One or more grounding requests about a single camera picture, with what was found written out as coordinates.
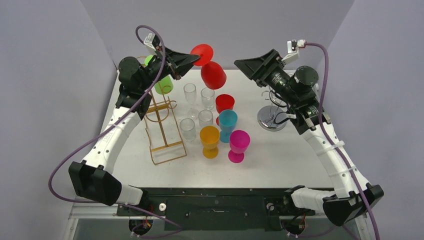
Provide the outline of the gold wire glass rack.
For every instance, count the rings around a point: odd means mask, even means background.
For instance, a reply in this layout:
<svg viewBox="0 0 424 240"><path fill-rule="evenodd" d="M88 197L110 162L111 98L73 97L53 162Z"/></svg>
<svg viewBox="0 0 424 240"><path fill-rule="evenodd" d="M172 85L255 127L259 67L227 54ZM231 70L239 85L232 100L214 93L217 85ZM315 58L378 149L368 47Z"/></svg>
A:
<svg viewBox="0 0 424 240"><path fill-rule="evenodd" d="M152 100L143 121L152 163L157 166L187 156L187 149L176 118L177 102L168 94L150 91Z"/></svg>

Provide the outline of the cyan plastic wine glass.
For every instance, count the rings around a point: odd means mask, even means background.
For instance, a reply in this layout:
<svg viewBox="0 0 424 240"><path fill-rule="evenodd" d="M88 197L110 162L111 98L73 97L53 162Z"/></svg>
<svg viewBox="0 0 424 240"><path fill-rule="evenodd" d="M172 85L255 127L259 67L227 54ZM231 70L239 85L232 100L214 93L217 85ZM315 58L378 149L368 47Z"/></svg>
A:
<svg viewBox="0 0 424 240"><path fill-rule="evenodd" d="M220 141L223 143L230 142L230 135L234 131L238 121L238 115L231 109L223 110L219 116Z"/></svg>

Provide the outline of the red plastic wine glass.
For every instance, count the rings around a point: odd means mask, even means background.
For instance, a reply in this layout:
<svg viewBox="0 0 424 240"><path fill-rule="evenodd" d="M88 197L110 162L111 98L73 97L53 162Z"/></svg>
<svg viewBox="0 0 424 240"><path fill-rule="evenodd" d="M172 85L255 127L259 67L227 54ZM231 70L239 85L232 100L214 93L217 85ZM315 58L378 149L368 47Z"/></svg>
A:
<svg viewBox="0 0 424 240"><path fill-rule="evenodd" d="M201 79L207 88L217 90L225 85L227 75L222 66L212 60L214 49L209 44L202 43L196 45L190 53L200 57L194 65L201 67Z"/></svg>
<svg viewBox="0 0 424 240"><path fill-rule="evenodd" d="M215 99L215 106L218 115L224 110L232 110L235 105L235 99L229 94L220 94Z"/></svg>

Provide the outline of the orange plastic wine glass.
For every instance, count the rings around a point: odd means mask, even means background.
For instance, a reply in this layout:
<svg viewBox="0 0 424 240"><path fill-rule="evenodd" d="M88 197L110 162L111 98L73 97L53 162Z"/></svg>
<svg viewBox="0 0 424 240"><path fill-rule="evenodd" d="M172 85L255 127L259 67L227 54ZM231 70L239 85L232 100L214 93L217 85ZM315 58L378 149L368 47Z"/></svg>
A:
<svg viewBox="0 0 424 240"><path fill-rule="evenodd" d="M219 154L220 131L215 126L205 126L200 130L199 138L203 147L203 156L207 159L217 157Z"/></svg>

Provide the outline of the clear glass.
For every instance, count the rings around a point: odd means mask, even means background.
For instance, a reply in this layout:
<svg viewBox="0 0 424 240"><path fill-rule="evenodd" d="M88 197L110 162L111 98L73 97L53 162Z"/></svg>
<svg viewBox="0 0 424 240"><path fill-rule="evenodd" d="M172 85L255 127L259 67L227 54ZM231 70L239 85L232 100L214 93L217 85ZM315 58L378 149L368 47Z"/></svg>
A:
<svg viewBox="0 0 424 240"><path fill-rule="evenodd" d="M200 111L198 114L198 123L200 130L202 130L204 127L212 126L213 120L213 113L210 110L204 109Z"/></svg>
<svg viewBox="0 0 424 240"><path fill-rule="evenodd" d="M203 108L206 110L212 110L215 105L215 91L205 87L201 90L200 94Z"/></svg>
<svg viewBox="0 0 424 240"><path fill-rule="evenodd" d="M192 142L196 139L196 125L194 120L192 120L191 118L182 119L179 123L179 128L182 137L186 141Z"/></svg>

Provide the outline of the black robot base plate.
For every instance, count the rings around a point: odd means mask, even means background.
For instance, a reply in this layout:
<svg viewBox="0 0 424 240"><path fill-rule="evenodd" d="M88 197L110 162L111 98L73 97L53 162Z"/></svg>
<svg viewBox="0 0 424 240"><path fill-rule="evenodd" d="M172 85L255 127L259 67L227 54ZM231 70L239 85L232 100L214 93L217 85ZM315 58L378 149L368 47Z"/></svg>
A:
<svg viewBox="0 0 424 240"><path fill-rule="evenodd" d="M166 231L279 231L280 220L317 212L290 206L286 188L146 188L145 210L170 219Z"/></svg>

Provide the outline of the clear champagne flute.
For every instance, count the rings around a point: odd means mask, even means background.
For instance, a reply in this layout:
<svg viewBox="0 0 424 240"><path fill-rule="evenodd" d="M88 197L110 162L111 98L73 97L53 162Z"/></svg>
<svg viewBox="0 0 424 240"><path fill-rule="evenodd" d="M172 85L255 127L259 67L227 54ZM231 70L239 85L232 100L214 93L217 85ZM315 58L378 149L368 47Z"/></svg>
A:
<svg viewBox="0 0 424 240"><path fill-rule="evenodd" d="M197 89L193 83L187 83L184 87L184 96L186 101L190 105L190 109L188 110L187 116L192 120L195 120L199 116L199 111L195 109L195 104L197 100Z"/></svg>

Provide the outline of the green plastic wine glass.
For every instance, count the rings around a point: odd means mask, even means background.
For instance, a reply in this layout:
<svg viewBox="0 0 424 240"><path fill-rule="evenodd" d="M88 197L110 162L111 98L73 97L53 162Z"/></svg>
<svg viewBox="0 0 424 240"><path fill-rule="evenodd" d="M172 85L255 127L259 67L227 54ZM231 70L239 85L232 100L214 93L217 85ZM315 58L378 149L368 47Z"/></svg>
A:
<svg viewBox="0 0 424 240"><path fill-rule="evenodd" d="M158 94L166 95L169 94L174 88L172 78L170 75L164 77L154 85L154 89Z"/></svg>

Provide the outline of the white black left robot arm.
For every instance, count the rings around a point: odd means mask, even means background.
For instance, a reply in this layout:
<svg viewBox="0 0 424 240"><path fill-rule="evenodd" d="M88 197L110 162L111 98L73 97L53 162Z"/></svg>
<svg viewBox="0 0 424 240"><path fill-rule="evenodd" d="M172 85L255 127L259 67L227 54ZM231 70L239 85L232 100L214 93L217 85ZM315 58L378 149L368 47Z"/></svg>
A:
<svg viewBox="0 0 424 240"><path fill-rule="evenodd" d="M77 196L108 206L129 204L136 215L149 209L149 201L137 187L121 183L113 176L117 158L135 127L143 120L151 104L151 86L156 77L181 79L201 57L165 50L155 51L148 65L127 56L118 64L119 96L106 129L89 153L72 162L68 173Z"/></svg>

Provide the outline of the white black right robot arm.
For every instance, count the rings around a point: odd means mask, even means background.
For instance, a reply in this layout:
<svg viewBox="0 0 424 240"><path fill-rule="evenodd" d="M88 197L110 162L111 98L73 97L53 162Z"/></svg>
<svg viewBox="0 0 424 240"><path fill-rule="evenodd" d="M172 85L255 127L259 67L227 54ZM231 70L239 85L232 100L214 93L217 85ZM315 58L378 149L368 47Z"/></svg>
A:
<svg viewBox="0 0 424 240"><path fill-rule="evenodd" d="M363 215L384 195L379 185L372 185L350 160L329 115L319 110L313 91L319 75L310 66L300 66L293 75L284 70L286 60L275 50L248 59L237 59L234 65L259 87L270 87L287 104L293 115L291 123L300 136L312 147L326 170L332 191L296 186L286 191L283 209L294 214L299 209L324 213L336 226Z"/></svg>

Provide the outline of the magenta plastic wine glass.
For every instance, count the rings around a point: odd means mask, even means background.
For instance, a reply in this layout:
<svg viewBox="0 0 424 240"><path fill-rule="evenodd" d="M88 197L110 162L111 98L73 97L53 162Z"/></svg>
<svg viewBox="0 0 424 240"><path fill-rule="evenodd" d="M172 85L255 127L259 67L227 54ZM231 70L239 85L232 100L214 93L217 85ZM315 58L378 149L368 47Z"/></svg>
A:
<svg viewBox="0 0 424 240"><path fill-rule="evenodd" d="M245 151L251 143L250 135L244 130L235 130L229 137L230 151L228 159L232 163L241 163L245 158Z"/></svg>

